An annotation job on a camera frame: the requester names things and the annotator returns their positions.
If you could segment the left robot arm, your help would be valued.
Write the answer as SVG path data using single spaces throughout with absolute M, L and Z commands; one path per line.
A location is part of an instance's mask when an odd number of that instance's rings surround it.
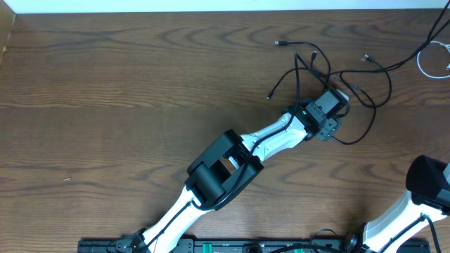
M 150 228 L 112 242 L 109 251 L 172 251 L 202 215 L 230 203 L 263 170 L 265 160 L 315 136 L 326 141 L 339 127 L 339 111 L 348 109 L 348 100 L 340 90 L 329 89 L 316 100 L 287 108 L 259 131 L 225 131 L 188 167 L 185 186 L 167 213 Z

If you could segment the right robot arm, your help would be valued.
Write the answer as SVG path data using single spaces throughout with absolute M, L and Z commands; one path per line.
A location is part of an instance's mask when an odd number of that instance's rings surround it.
M 424 227 L 449 217 L 449 164 L 418 156 L 406 175 L 406 191 L 378 218 L 346 242 L 347 252 L 396 252 Z

